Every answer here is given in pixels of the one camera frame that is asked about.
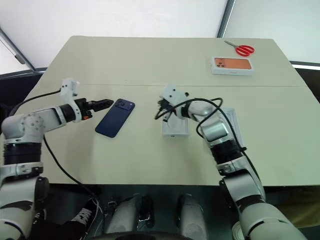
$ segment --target red scissors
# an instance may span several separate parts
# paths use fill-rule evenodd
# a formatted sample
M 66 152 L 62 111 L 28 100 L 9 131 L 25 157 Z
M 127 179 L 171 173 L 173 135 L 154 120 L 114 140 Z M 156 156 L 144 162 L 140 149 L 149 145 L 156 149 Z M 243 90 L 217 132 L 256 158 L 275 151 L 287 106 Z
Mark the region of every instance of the red scissors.
M 235 45 L 229 41 L 224 41 L 225 43 L 233 46 L 235 48 L 235 52 L 243 57 L 249 57 L 250 54 L 253 54 L 255 52 L 255 49 L 252 46 L 248 45 Z

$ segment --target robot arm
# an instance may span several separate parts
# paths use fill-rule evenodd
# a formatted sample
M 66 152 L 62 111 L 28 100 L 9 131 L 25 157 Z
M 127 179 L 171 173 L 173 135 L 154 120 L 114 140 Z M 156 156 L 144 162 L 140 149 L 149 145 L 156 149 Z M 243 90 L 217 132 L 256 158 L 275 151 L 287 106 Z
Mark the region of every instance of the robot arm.
M 168 121 L 173 112 L 178 118 L 200 123 L 216 109 L 217 105 L 210 104 L 210 101 L 189 99 L 188 95 L 177 90 L 175 85 L 167 85 L 160 96 L 162 100 L 158 102 L 160 109 L 155 119 L 161 117 L 159 113 L 165 110 L 164 121 Z M 228 120 L 213 114 L 200 125 L 200 130 L 222 176 L 220 187 L 229 207 L 236 208 L 246 239 L 305 240 L 276 207 L 266 203 L 262 183 Z
M 109 108 L 113 101 L 73 100 L 79 83 L 63 81 L 60 95 L 66 104 L 7 117 L 2 123 L 4 163 L 0 167 L 0 239 L 28 237 L 35 211 L 47 196 L 49 181 L 43 172 L 41 143 L 44 134 L 68 122 L 80 122 Z

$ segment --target white wall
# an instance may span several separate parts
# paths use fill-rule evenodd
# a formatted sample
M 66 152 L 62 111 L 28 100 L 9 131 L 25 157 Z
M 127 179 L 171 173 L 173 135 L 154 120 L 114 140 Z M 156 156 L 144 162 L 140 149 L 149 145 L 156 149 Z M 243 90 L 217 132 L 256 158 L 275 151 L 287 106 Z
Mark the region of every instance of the white wall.
M 0 42 L 0 75 L 28 69 L 25 64 L 18 62 L 15 56 Z
M 320 63 L 320 0 L 235 0 L 224 36 L 274 39 L 290 61 Z
M 70 36 L 215 37 L 227 0 L 1 0 L 0 26 L 36 67 Z

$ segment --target metal pole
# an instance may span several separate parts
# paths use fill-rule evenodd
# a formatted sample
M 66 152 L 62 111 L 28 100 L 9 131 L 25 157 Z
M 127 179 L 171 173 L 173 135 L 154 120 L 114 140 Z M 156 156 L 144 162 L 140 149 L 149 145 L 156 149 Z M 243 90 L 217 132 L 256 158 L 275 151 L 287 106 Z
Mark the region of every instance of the metal pole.
M 4 41 L 10 46 L 10 48 L 12 48 L 13 51 L 15 51 L 15 54 L 14 54 L 10 49 L 8 49 L 14 55 L 14 57 L 19 61 L 19 63 L 27 65 L 28 68 L 30 68 L 33 72 L 36 71 L 35 67 L 22 54 L 22 52 L 16 47 L 16 45 L 10 40 L 10 38 L 5 34 L 5 32 L 1 29 L 1 27 L 0 27 L 0 37 L 2 37 Z
M 222 20 L 220 23 L 219 31 L 218 31 L 218 34 L 216 35 L 217 38 L 223 38 L 225 36 L 227 25 L 230 20 L 231 12 L 234 9 L 235 2 L 236 0 L 227 0 L 224 13 L 222 16 Z

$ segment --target orange phone box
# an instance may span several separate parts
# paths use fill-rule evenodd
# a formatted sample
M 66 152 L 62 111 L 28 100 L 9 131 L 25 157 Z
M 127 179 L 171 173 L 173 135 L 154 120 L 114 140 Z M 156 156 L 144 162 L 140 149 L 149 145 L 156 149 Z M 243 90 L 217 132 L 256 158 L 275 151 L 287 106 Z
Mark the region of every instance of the orange phone box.
M 247 57 L 213 56 L 211 67 L 212 74 L 249 76 L 255 71 Z

